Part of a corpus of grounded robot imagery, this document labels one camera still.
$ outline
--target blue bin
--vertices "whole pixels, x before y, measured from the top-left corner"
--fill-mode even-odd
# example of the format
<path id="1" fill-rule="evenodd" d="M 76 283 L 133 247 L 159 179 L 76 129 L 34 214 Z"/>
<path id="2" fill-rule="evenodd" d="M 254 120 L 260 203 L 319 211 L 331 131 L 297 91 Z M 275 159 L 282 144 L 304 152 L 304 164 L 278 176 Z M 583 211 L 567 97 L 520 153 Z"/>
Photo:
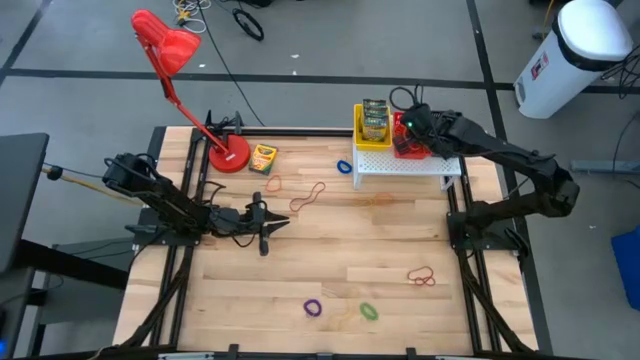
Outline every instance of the blue bin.
<path id="1" fill-rule="evenodd" d="M 640 310 L 640 226 L 611 239 L 629 305 Z"/>

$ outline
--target gray floor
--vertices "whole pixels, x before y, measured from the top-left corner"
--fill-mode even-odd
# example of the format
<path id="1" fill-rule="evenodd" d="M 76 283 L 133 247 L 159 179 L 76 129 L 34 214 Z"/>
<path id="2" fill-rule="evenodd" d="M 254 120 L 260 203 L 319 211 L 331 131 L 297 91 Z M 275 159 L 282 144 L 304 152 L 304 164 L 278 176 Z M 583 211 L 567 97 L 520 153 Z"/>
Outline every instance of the gray floor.
<path id="1" fill-rule="evenodd" d="M 137 8 L 149 8 L 170 22 L 174 15 L 169 3 L 54 0 L 13 68 L 149 72 L 129 17 Z M 530 35 L 545 9 L 532 8 L 526 0 L 476 3 L 494 79 L 513 82 L 538 46 Z M 0 63 L 39 4 L 0 0 Z M 205 10 L 236 73 L 483 80 L 465 0 L 277 0 L 267 9 L 250 11 L 265 28 L 263 43 L 243 35 L 218 8 Z M 640 28 L 637 2 L 627 0 L 621 13 L 627 24 Z M 184 71 L 224 73 L 206 37 Z M 256 123 L 232 83 L 175 85 L 198 116 L 210 108 L 214 118 L 239 110 L 247 123 Z M 262 120 L 272 126 L 350 126 L 354 103 L 365 97 L 386 98 L 391 89 L 288 83 L 242 87 Z M 493 132 L 484 90 L 425 91 L 433 108 L 460 110 Z M 512 92 L 498 92 L 498 99 L 509 141 L 556 153 L 563 166 L 571 159 L 610 160 L 619 131 L 640 110 L 637 95 L 620 101 L 616 95 L 583 94 L 552 119 L 540 121 L 520 115 Z M 163 99 L 155 80 L 17 76 L 7 77 L 0 87 L 0 119 L 0 134 L 46 132 L 51 135 L 47 161 L 93 173 L 104 170 L 104 157 L 145 150 L 154 126 L 186 124 Z M 640 128 L 632 126 L 620 159 L 637 156 L 638 134 Z M 554 351 L 599 359 L 636 358 L 640 313 L 626 303 L 610 238 L 640 223 L 640 210 L 632 205 L 640 201 L 640 192 L 622 177 L 575 177 L 582 192 L 570 217 L 527 219 Z M 123 226 L 135 222 L 137 214 L 135 207 L 42 179 L 25 237 L 66 244 L 127 236 Z M 45 337 L 45 354 L 107 345 L 115 318 L 56 326 L 59 335 L 49 331 Z M 21 343 L 24 351 L 27 344 Z"/>

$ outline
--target lamp shade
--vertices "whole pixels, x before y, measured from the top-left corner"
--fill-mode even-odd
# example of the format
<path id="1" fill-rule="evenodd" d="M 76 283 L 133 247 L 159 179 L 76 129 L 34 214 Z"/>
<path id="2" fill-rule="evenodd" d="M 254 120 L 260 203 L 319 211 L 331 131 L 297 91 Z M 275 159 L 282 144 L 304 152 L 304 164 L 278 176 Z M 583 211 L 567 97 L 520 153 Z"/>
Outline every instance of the lamp shade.
<path id="1" fill-rule="evenodd" d="M 153 48 L 167 76 L 175 75 L 196 53 L 200 37 L 185 30 L 170 29 L 149 10 L 131 17 L 133 29 Z"/>

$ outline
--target label on trash can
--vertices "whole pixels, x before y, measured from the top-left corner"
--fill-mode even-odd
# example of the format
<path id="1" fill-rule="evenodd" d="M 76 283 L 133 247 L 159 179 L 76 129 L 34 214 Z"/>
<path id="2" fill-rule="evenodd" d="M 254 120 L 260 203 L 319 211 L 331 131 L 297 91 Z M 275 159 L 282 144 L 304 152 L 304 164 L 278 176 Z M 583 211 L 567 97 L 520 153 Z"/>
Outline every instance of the label on trash can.
<path id="1" fill-rule="evenodd" d="M 549 65 L 549 57 L 546 52 L 543 52 L 538 61 L 531 67 L 531 75 L 533 76 L 533 80 L 537 79 L 538 76 L 542 73 L 542 70 Z"/>

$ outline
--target trash can lid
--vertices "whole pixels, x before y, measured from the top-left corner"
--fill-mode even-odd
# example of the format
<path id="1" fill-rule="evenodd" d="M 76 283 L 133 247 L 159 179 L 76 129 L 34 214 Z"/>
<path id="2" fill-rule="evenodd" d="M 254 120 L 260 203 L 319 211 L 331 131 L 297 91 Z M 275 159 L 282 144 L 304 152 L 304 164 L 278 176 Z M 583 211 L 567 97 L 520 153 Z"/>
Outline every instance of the trash can lid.
<path id="1" fill-rule="evenodd" d="M 567 46 L 591 60 L 620 61 L 633 41 L 616 9 L 604 0 L 574 0 L 558 14 L 558 27 Z"/>

